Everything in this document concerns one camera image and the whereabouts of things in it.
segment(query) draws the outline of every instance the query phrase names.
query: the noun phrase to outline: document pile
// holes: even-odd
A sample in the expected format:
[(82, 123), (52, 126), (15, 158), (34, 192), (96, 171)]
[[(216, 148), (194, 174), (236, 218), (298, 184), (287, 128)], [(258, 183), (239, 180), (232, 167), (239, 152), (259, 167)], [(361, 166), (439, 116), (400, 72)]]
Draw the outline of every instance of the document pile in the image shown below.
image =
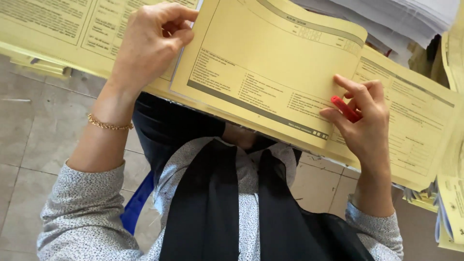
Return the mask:
[(459, 9), (459, 0), (291, 1), (304, 9), (364, 27), (369, 33), (368, 43), (382, 53), (391, 49), (393, 56), (402, 61), (411, 56), (407, 49), (411, 41), (426, 48), (435, 35), (448, 31)]

